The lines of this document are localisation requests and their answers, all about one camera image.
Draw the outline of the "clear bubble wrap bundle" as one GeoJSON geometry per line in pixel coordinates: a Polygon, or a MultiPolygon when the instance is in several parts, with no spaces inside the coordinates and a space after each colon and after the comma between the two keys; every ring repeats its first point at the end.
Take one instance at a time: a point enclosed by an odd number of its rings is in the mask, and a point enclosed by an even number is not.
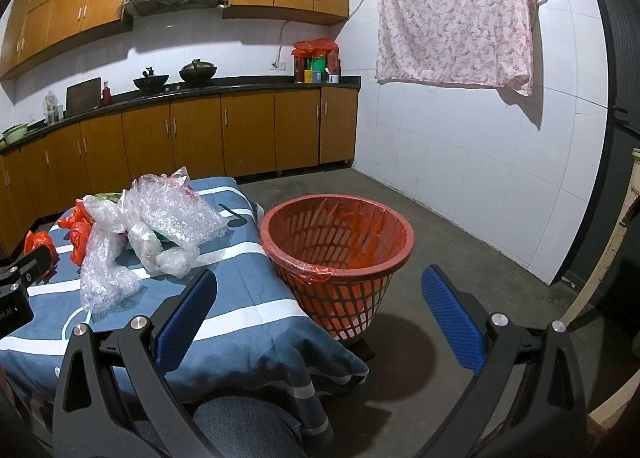
{"type": "Polygon", "coordinates": [[[183,278],[202,244],[224,236],[228,221],[193,191],[186,168],[143,174],[118,200],[87,195],[82,207],[93,225],[80,266],[80,304],[102,314],[135,295],[142,277],[117,262],[131,248],[151,277],[183,278]]]}

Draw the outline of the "small red plastic bag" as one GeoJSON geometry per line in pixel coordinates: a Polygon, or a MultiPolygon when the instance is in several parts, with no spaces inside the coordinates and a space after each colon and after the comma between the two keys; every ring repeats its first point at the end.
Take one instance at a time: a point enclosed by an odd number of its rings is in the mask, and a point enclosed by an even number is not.
{"type": "Polygon", "coordinates": [[[41,274],[43,279],[47,279],[54,273],[55,264],[58,263],[58,252],[55,249],[52,238],[47,232],[34,233],[28,231],[24,240],[23,255],[26,256],[39,247],[46,247],[50,255],[47,270],[41,274]]]}

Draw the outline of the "red plastic trash basket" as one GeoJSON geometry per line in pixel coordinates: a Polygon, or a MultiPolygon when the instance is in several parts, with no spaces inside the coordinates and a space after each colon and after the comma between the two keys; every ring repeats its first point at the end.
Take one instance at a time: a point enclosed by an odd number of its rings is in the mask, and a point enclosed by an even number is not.
{"type": "Polygon", "coordinates": [[[300,308],[344,344],[369,328],[414,247],[413,228],[400,213],[340,194],[277,205],[265,214],[259,235],[300,308]]]}

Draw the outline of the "lower wooden kitchen cabinets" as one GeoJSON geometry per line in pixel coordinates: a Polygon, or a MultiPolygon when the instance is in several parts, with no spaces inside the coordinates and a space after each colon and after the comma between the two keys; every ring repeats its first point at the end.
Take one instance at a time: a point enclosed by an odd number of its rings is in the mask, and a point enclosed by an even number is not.
{"type": "Polygon", "coordinates": [[[231,91],[107,113],[1,155],[1,256],[87,194],[146,173],[244,178],[351,163],[358,92],[344,86],[231,91]]]}

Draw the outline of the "blue white striped cloth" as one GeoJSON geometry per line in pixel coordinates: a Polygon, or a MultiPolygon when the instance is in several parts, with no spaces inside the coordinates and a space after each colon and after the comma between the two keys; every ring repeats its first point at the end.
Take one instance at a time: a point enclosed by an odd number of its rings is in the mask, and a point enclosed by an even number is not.
{"type": "MultiPolygon", "coordinates": [[[[305,443],[329,444],[334,437],[321,399],[366,380],[368,366],[317,325],[277,276],[259,241],[264,211],[227,177],[194,180],[201,195],[231,226],[226,235],[201,245],[198,262],[217,279],[217,298],[178,369],[166,380],[181,402],[220,393],[254,392],[291,414],[305,443]]],[[[49,232],[60,259],[53,276],[29,288],[34,318],[1,341],[1,365],[18,392],[52,400],[73,328],[118,329],[136,315],[151,315],[182,283],[151,277],[130,250],[119,264],[142,279],[139,292],[101,315],[80,305],[79,269],[66,230],[49,232]]]]}

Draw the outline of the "grey chair seat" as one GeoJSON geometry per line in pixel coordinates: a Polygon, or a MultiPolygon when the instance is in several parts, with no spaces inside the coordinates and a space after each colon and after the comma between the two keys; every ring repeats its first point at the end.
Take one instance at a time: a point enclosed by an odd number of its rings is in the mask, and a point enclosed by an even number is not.
{"type": "Polygon", "coordinates": [[[224,457],[307,457],[302,424],[265,400],[217,397],[195,409],[193,423],[224,457]]]}

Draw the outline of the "green pot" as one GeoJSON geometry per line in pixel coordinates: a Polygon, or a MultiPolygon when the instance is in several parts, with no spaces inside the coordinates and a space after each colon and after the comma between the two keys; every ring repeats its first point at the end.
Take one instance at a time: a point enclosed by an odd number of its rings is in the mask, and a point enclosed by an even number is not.
{"type": "Polygon", "coordinates": [[[14,125],[2,132],[2,139],[6,141],[7,145],[13,144],[19,140],[22,140],[23,137],[28,132],[28,126],[26,123],[19,123],[18,125],[14,125]]]}

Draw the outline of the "clear jar on counter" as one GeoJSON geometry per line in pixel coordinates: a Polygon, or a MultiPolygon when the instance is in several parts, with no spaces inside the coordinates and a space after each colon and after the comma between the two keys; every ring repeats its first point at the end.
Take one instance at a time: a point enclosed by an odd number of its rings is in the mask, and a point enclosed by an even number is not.
{"type": "Polygon", "coordinates": [[[52,91],[49,91],[44,97],[43,107],[44,116],[46,116],[48,125],[52,125],[52,123],[58,122],[61,119],[63,107],[58,97],[52,91]]]}

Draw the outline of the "beige plastic stool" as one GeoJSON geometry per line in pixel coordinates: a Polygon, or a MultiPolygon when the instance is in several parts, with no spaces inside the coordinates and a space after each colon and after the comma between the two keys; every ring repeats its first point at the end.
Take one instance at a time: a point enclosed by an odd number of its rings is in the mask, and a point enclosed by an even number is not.
{"type": "MultiPolygon", "coordinates": [[[[597,291],[614,262],[620,246],[623,244],[632,218],[639,212],[639,148],[632,150],[632,160],[634,164],[632,165],[623,206],[620,208],[620,214],[618,215],[614,230],[608,239],[608,244],[603,250],[596,267],[589,276],[586,285],[582,287],[576,299],[570,304],[570,307],[561,317],[561,322],[566,328],[572,325],[572,322],[582,313],[582,310],[597,291]]],[[[608,435],[616,423],[620,421],[623,413],[626,412],[629,403],[636,395],[638,389],[639,373],[636,372],[611,397],[588,414],[587,428],[590,433],[599,438],[608,435]]]]}

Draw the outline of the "dark cutting board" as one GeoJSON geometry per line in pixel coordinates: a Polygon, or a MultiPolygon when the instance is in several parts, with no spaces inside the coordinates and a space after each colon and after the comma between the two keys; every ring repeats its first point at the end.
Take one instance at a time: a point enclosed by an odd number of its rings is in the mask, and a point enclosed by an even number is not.
{"type": "Polygon", "coordinates": [[[75,117],[101,105],[100,77],[88,79],[66,88],[65,117],[75,117]]]}

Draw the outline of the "red bottle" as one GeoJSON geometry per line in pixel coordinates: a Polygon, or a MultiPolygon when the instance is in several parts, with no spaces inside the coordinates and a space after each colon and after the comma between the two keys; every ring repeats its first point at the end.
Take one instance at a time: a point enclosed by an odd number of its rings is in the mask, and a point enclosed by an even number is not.
{"type": "Polygon", "coordinates": [[[102,106],[108,106],[112,104],[112,95],[111,95],[111,89],[108,86],[108,82],[104,81],[103,82],[103,88],[102,88],[102,93],[101,93],[101,105],[102,106]]]}

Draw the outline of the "black wok with utensil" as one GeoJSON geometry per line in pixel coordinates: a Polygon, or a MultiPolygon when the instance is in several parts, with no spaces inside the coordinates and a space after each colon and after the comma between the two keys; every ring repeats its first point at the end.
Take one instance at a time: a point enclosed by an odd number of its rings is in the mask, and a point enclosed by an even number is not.
{"type": "Polygon", "coordinates": [[[164,90],[169,76],[167,74],[157,75],[152,66],[143,70],[142,76],[134,79],[134,85],[144,94],[160,93],[164,90]]]}

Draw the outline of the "black wok with lid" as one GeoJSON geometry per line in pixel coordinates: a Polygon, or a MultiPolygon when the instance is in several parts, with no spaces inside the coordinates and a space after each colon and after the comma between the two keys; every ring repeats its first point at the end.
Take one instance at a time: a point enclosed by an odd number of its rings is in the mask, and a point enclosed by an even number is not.
{"type": "Polygon", "coordinates": [[[213,63],[194,59],[179,70],[179,76],[190,87],[204,87],[214,78],[216,71],[217,66],[213,63]]]}

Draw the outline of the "red bag with containers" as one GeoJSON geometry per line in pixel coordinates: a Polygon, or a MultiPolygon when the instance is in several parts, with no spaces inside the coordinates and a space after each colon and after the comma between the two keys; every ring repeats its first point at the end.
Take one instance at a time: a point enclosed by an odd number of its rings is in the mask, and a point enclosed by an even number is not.
{"type": "Polygon", "coordinates": [[[292,50],[294,81],[298,84],[337,84],[341,76],[340,47],[319,38],[298,41],[292,50]]]}

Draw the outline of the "pink floral hanging cloth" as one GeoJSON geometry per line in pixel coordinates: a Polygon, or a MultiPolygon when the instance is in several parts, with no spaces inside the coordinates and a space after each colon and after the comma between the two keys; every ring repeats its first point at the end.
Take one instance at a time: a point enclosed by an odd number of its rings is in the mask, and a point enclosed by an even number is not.
{"type": "Polygon", "coordinates": [[[534,26],[546,0],[378,0],[375,78],[534,90],[534,26]]]}

